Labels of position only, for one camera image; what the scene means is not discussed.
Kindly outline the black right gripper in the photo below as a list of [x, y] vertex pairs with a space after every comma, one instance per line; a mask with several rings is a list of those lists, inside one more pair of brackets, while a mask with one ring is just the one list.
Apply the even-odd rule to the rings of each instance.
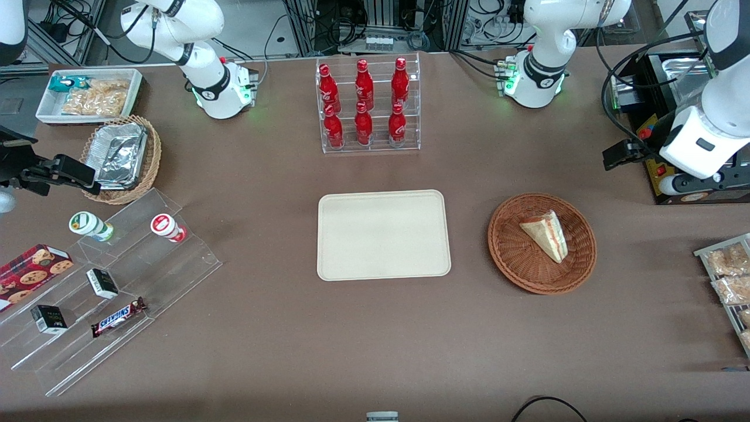
[[91, 195], [99, 195], [101, 184], [96, 171], [74, 158], [58, 154], [53, 160], [53, 174], [45, 166], [46, 158], [35, 154], [32, 147], [38, 142], [1, 127], [1, 182], [2, 187], [26, 189], [40, 196], [49, 194], [51, 185], [70, 185]]

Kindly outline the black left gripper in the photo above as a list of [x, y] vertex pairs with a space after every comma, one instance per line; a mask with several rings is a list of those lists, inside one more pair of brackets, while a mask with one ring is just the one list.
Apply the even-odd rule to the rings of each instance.
[[646, 160], [661, 160], [658, 151], [654, 151], [648, 142], [619, 141], [602, 152], [602, 164], [606, 171], [611, 171], [623, 164], [641, 163]]

